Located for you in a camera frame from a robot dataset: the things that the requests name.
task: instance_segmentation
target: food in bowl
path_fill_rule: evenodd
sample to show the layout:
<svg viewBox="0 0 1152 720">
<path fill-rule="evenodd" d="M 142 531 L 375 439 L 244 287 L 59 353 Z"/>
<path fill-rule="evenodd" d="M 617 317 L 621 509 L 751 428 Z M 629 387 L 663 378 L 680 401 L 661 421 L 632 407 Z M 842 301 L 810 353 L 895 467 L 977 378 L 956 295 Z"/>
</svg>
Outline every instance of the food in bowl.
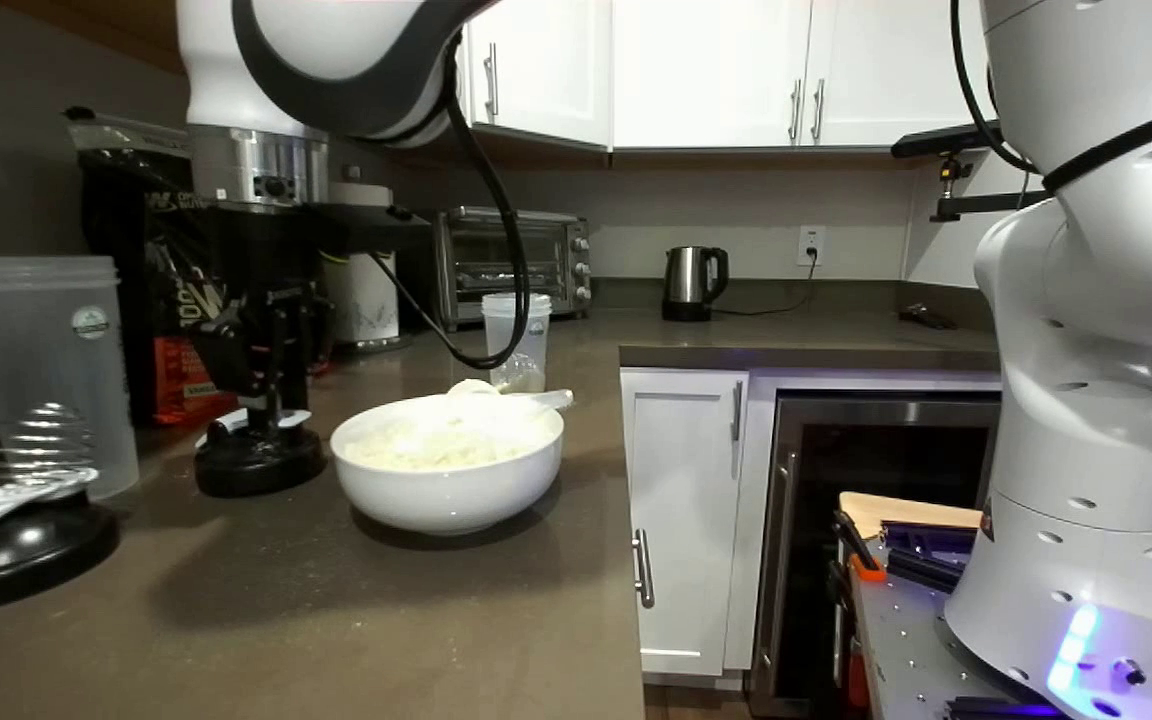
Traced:
<svg viewBox="0 0 1152 720">
<path fill-rule="evenodd" d="M 553 488 L 563 418 L 524 398 L 414 398 L 345 421 L 333 456 L 345 495 L 363 516 L 463 535 Z"/>
</svg>

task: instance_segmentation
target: dark countertop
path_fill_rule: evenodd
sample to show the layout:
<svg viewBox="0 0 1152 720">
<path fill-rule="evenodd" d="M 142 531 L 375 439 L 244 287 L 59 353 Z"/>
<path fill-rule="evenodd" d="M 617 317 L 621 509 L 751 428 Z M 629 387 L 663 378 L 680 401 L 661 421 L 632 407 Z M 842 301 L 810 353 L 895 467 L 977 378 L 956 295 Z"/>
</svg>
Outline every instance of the dark countertop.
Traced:
<svg viewBox="0 0 1152 720">
<path fill-rule="evenodd" d="M 989 331 L 895 323 L 880 287 L 712 323 L 661 323 L 640 287 L 611 287 L 593 320 L 553 323 L 549 386 L 574 391 L 555 491 L 461 543 L 358 526 L 333 472 L 208 502 L 190 433 L 148 433 L 138 488 L 112 503 L 115 557 L 0 607 L 0 717 L 636 720 L 617 368 L 950 357 L 992 366 Z M 404 339 L 310 381 L 315 428 L 461 378 L 430 335 Z"/>
</svg>

